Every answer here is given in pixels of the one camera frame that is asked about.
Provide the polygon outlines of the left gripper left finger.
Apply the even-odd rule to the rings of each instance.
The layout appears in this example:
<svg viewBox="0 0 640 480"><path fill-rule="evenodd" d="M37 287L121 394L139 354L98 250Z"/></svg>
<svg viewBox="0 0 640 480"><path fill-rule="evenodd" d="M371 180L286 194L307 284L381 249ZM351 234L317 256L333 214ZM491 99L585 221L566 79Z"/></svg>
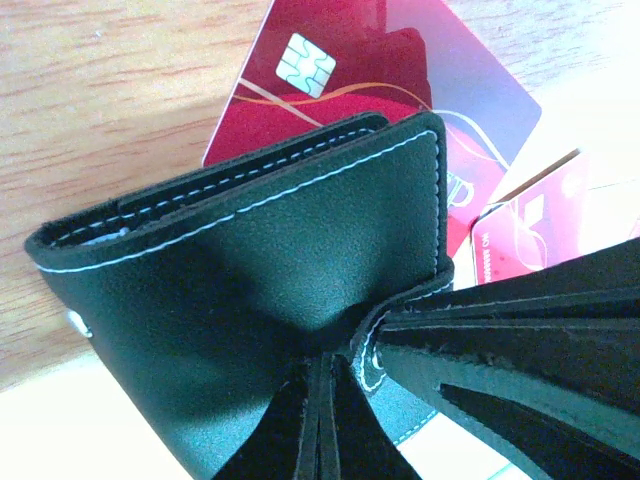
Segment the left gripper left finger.
<svg viewBox="0 0 640 480"><path fill-rule="evenodd" d="M257 427L217 479L317 479L320 361L292 366Z"/></svg>

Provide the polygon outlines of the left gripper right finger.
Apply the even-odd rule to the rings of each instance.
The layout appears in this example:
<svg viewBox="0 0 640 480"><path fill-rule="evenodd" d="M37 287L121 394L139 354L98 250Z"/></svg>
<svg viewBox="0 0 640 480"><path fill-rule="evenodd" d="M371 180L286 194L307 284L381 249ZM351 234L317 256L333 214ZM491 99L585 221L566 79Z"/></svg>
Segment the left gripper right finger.
<svg viewBox="0 0 640 480"><path fill-rule="evenodd" d="M417 479L393 445L341 355L322 359L319 408L321 479Z"/></svg>

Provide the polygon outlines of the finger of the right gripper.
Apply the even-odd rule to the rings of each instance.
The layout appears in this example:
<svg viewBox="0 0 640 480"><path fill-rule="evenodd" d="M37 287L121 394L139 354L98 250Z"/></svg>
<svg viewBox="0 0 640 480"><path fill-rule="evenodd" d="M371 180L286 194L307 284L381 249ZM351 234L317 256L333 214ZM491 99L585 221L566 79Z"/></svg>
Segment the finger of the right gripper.
<svg viewBox="0 0 640 480"><path fill-rule="evenodd" d="M633 298L639 293L639 241L575 258L536 273L410 301L391 310L388 320L420 320L533 309L569 301Z"/></svg>
<svg viewBox="0 0 640 480"><path fill-rule="evenodd" d="M386 373L534 479L639 475L639 323L388 324Z"/></svg>

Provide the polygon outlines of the black leather card holder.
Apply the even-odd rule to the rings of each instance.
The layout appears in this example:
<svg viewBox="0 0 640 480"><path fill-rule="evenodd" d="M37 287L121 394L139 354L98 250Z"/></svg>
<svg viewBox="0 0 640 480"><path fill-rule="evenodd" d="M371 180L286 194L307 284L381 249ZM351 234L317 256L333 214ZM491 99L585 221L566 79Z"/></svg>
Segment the black leather card holder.
<svg viewBox="0 0 640 480"><path fill-rule="evenodd" d="M365 113L44 224L25 250L195 478L289 365L446 284L446 133Z"/></svg>

